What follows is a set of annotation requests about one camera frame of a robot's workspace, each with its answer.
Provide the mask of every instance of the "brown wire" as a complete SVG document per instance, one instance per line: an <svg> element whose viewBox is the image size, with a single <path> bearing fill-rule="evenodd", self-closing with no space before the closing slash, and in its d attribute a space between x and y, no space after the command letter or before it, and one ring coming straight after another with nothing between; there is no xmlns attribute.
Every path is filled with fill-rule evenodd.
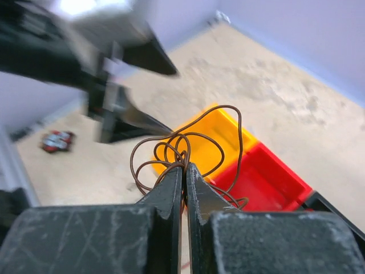
<svg viewBox="0 0 365 274"><path fill-rule="evenodd" d="M181 167L183 172L186 173L187 169L188 169L188 166L189 166L189 162L190 162L190 156L191 156L191 145L190 145L190 142L189 142L189 139L187 136L198 136L198 137L201 137L201 138L204 138L210 142L212 142L220 151L221 153L221 160L220 162L214 167L212 168L210 171L208 171L207 173L203 174L202 177L206 177L210 174L212 174L215 170L217 170L221 165L222 163L224 162L224 159L225 159L225 155L224 155L224 151L222 149L222 147L215 141L213 140L212 138L204 135L204 134L201 134L201 133L198 133L198 132L186 132L186 133L181 133L182 131L186 130L187 128L191 127L192 125L196 124L197 122L199 122L202 118L204 118L205 116L207 116L209 113L211 113L212 111L214 110L217 110L219 108L230 108L232 110L234 110L237 115L238 115L238 140L239 140L239 143L240 143L240 152L238 154L238 161L237 161L237 172L236 172L236 175L234 177L234 180L232 182L232 184L230 185L230 187L228 188L228 190L224 191L222 190L221 188L217 187L217 186L214 186L212 184L210 184L210 186L216 190L217 192L220 192L220 195L221 196L227 196L229 198L228 202L230 203L233 203L238 209L242 209L244 208L244 206L247 205L249 199L247 197L243 197L243 198L240 198L240 199L235 199L232 197L232 195L230 194L230 191L233 189L233 187L236 185L236 182L238 180L238 177L240 175L240 166L241 166L241 162L242 162L242 154L244 152L244 144L243 144L243 138L242 138L242 115L241 115L241 112L239 111L239 109L237 107L234 107L234 106L231 106L231 105L221 105L221 106L216 106L216 107L212 107L211 109L209 109L208 111L206 111L205 113L203 113L199 118L197 118L196 120L194 120L193 122L187 124L185 127L171 133L170 135L168 136L163 136L163 137L151 137L151 138L147 138L147 139L144 139L142 141L140 141L136 146L135 148L132 150L132 153L131 153L131 159L130 159L130 168L131 168L131 172L132 172L132 176L136 182L136 185L137 185L137 188L140 190L140 192L143 194L143 195L146 195L146 191L150 191L152 190L151 187L147 187L145 186L144 184L141 183L141 181L138 179L138 175L141 171L141 169L149 164L162 164L166 167L166 169L164 170L164 172L161 173L161 175L157 178L156 182L155 182L155 185L158 185L162 179L164 178L164 176L172 169L174 169L175 167ZM173 140L175 140L176 138L177 141L176 141L176 144L175 146L172 146L171 145L171 142ZM144 143L146 142L150 142L150 141L163 141L163 140L167 140L167 142L159 142L153 149L153 154L156 158L156 160L151 160L151 161L148 161L148 162L145 162L143 164L141 164L137 170L135 171L134 167L133 167L133 159L134 159L134 156L135 156L135 153L137 151L137 149ZM179 144L181 141L184 141L186 143L186 150L182 151L182 152L179 152ZM158 156L157 156L157 149L160 147L160 146L164 146L164 160L161 160ZM169 162L168 160L168 156L167 156L167 151L168 149L171 149L175 154L175 161L174 162Z"/></svg>

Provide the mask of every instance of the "red toy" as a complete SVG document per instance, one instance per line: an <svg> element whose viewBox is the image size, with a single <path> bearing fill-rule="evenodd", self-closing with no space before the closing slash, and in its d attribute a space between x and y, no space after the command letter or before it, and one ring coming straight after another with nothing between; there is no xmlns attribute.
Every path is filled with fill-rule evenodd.
<svg viewBox="0 0 365 274"><path fill-rule="evenodd" d="M70 151L75 134L71 131L52 130L42 138L40 147L48 152Z"/></svg>

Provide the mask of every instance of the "white wall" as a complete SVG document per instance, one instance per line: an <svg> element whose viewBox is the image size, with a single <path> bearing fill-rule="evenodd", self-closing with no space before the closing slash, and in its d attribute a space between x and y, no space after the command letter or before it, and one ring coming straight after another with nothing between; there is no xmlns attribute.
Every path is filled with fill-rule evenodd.
<svg viewBox="0 0 365 274"><path fill-rule="evenodd" d="M222 0L244 34L365 107L365 1Z"/></svg>
<svg viewBox="0 0 365 274"><path fill-rule="evenodd" d="M157 0L151 25L167 48L186 40L215 15L218 0ZM120 66L120 73L128 72ZM80 91L0 73L0 123L18 130L35 123L72 100Z"/></svg>

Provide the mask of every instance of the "tangled wire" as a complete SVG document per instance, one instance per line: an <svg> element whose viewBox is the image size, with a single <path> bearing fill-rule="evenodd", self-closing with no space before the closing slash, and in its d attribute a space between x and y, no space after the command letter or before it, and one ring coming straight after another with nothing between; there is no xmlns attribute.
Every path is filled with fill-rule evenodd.
<svg viewBox="0 0 365 274"><path fill-rule="evenodd" d="M208 175L210 175L212 172L214 172L215 170L217 170L223 163L225 156L224 156L224 151L222 149L222 147L212 138L198 133L198 132L186 132L186 133L181 133L182 131L186 130L187 128L191 127L192 125L196 124L197 122L199 122L202 118L204 118L205 116L207 116L209 113L211 113L212 111L219 109L219 108L230 108L232 110L234 110L237 115L238 115L238 139L240 142L240 153L238 155L238 162L237 162L237 173L236 176L234 177L234 180L232 182L232 184L230 185L230 187L225 191L222 190L221 188L210 184L210 186L216 190L218 193L220 193L221 196L227 196L229 198L228 202L230 202L231 204L234 204L238 209L242 209L244 208L244 206L247 205L249 199L247 197L243 197L240 199L235 199L232 197L232 195L230 194L230 191L233 189L233 187L236 185L236 182L238 180L238 177L240 175L240 165L241 165L241 160L242 160L242 154L244 151L244 145L243 145L243 138L242 138L242 115L241 112L239 111L239 109L237 107L234 106L230 106L230 105L221 105L221 106L216 106L216 107L212 107L211 109L209 109L208 111L206 111L204 114L202 114L199 118L197 118L196 120L194 120L193 122L189 123L188 125L186 125L185 127L171 133L168 136L163 136L163 137L152 137L152 138L147 138L144 139L142 141L140 141L135 148L133 149L132 153L131 153L131 160L130 160L130 166L131 166L131 172L132 172L132 176L136 182L137 188L140 190L140 192L145 195L146 191L150 191L152 190L151 187L147 187L144 184L142 184L140 182L140 180L138 179L138 175L141 171L141 169L149 164L163 164L166 169L164 170L164 172L161 173L161 175L157 178L156 183L154 185L157 186L164 178L164 176L171 171L172 169L174 169L175 167L181 167L184 174L186 173L188 166L189 166L189 162L190 162L190 155L191 155L191 145L188 139L188 136L199 136L202 137L210 142L212 142L220 151L221 153L221 160L220 162L214 167L212 168L210 171L208 171L207 173L203 174L202 177L206 177ZM172 146L171 143L173 140L175 140L177 138L176 144L175 146ZM156 158L156 160L151 160L148 162L145 162L143 164L141 164L137 170L135 171L134 167L133 167L133 158L135 156L135 153L137 151L137 149L144 143L146 142L150 142L150 141L163 141L163 140L167 140L167 142L159 142L155 148L153 149L153 154ZM179 144L180 142L184 140L184 142L186 143L186 150L183 150L182 152L179 152ZM157 156L157 149L160 146L164 146L164 160L161 160L158 156ZM175 153L175 161L174 162L169 162L168 157L167 157L167 151L168 149L171 149L174 153Z"/></svg>

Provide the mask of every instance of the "robotic arm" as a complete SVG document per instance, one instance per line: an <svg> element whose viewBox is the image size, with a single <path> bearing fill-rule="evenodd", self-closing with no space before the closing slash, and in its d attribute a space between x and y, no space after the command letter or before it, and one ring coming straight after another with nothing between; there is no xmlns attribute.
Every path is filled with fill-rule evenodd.
<svg viewBox="0 0 365 274"><path fill-rule="evenodd" d="M87 116L102 121L99 142L171 133L138 110L104 69L107 59L119 59L177 75L147 23L149 1L49 1L54 13L39 1L0 0L0 71L86 91Z"/></svg>

